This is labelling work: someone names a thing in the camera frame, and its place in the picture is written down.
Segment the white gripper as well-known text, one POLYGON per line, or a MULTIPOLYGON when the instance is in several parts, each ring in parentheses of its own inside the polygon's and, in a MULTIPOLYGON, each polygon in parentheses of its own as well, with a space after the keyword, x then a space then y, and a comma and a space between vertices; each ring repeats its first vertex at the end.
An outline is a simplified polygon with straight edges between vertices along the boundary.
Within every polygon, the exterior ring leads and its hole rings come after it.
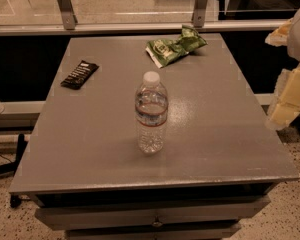
MULTIPOLYGON (((300 62, 300 8, 293 19, 271 32, 265 43, 286 46, 288 55, 300 62)), ((300 64, 292 71, 283 69, 278 76, 265 125, 271 130, 288 127, 300 114, 300 64)))

